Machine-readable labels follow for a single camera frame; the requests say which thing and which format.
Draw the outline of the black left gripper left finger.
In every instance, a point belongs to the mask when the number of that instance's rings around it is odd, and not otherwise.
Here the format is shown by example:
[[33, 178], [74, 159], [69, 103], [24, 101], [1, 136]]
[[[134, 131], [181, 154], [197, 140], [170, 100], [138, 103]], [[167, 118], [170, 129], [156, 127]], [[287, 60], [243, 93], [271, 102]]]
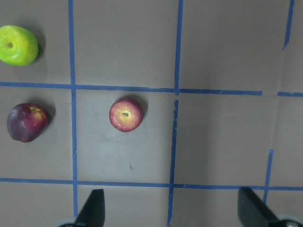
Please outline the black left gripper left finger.
[[76, 227], [103, 227], [105, 223], [105, 199], [103, 189], [94, 189], [90, 193], [82, 210], [77, 216]]

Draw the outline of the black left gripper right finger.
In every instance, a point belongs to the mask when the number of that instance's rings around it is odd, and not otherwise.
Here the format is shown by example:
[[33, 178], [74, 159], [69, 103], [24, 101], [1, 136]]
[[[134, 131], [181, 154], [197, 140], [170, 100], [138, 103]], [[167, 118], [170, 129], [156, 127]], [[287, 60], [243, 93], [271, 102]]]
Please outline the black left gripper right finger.
[[238, 190], [238, 218], [243, 227], [284, 226], [284, 221], [279, 220], [249, 187]]

